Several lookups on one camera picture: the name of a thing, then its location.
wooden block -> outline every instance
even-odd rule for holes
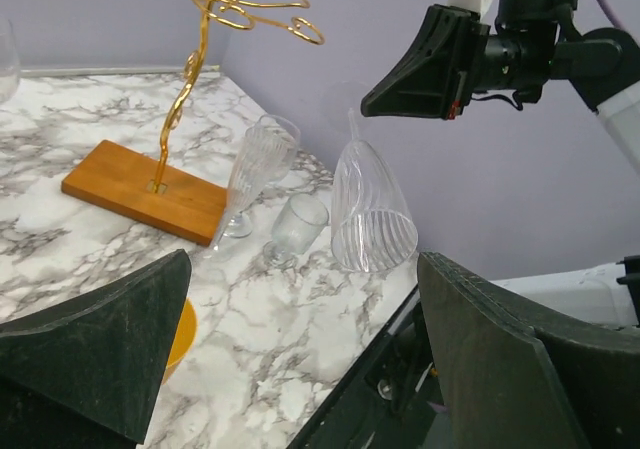
[[[158,162],[102,141],[62,181],[62,192],[197,244],[211,244],[227,190],[167,166],[151,192]]]

gold metal wire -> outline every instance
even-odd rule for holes
[[[202,15],[200,17],[200,44],[198,49],[193,51],[184,68],[184,78],[186,80],[184,87],[178,94],[173,106],[169,110],[160,133],[160,160],[153,179],[152,191],[157,193],[162,184],[162,177],[167,166],[169,157],[169,134],[180,123],[182,117],[182,106],[191,94],[193,86],[198,80],[202,65],[207,55],[207,47],[209,42],[209,21],[213,19],[220,24],[239,30],[250,30],[256,26],[256,23],[267,24],[270,26],[286,29],[288,32],[300,39],[315,45],[322,45],[325,42],[322,33],[309,21],[302,17],[292,17],[289,23],[268,19],[249,13],[246,8],[267,9],[274,7],[299,7],[308,9],[311,4],[308,0],[291,0],[290,2],[252,2],[244,0],[192,0],[200,9]],[[236,16],[242,16],[242,22],[234,22],[224,17],[225,13],[235,13]]]

drinking glass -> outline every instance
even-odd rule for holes
[[[278,214],[271,229],[271,242],[264,246],[267,264],[281,269],[296,265],[296,255],[309,250],[329,223],[329,211],[309,194],[295,194]]]
[[[267,137],[278,140],[279,144],[285,149],[284,158],[279,160],[270,170],[269,180],[265,186],[267,184],[275,184],[287,175],[298,154],[298,148],[300,147],[300,129],[284,117],[265,114],[258,119],[258,122],[253,126],[252,130],[255,132],[262,131]],[[252,231],[253,225],[251,224],[251,220],[243,212],[238,212],[230,218],[224,235],[234,239],[240,239],[247,237]]]
[[[358,110],[364,96],[371,88],[359,81],[341,81],[331,85],[320,100],[322,115],[329,125],[342,134],[353,133],[353,118],[359,129],[367,129],[372,118],[364,117]]]
[[[231,169],[227,186],[227,205],[213,236],[214,248],[219,245],[223,235],[229,235],[229,224],[233,219],[245,211],[266,187],[286,153],[287,147],[276,134],[263,131],[257,126],[251,127],[245,133]],[[244,229],[243,237],[251,233],[248,218],[247,224],[248,228],[236,226],[236,229]]]
[[[353,139],[333,178],[331,251],[348,270],[386,271],[411,257],[418,231],[391,168],[360,137],[353,108],[347,118]]]
[[[13,97],[20,85],[20,58],[11,21],[0,16],[0,105]]]
[[[284,179],[298,155],[298,149],[300,148],[300,129],[284,117],[274,116],[272,114],[262,116],[258,120],[257,125],[262,128],[262,130],[277,134],[282,138],[282,144],[287,147],[287,154],[269,180],[270,184],[275,184]]]

table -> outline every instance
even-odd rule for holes
[[[103,139],[158,157],[181,86],[180,74],[25,79],[0,107],[0,321],[183,248],[198,334],[160,391],[144,447],[281,449],[414,287],[415,260],[382,275],[345,272],[327,229],[294,269],[267,267],[261,250],[289,195],[330,206],[332,174],[304,151],[248,211],[254,232],[225,264],[208,248],[60,192]],[[204,73],[171,135],[169,164],[226,186],[242,135],[262,114],[228,77]]]

orange bowl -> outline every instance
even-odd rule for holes
[[[169,353],[167,368],[164,370],[162,384],[169,380],[171,375],[184,359],[184,356],[186,356],[189,349],[191,349],[193,341],[196,339],[197,328],[198,320],[196,319],[196,311],[193,308],[191,301],[187,299],[184,304],[184,309],[182,309],[180,322],[178,322],[176,337],[174,338],[173,345],[171,346],[171,352]]]

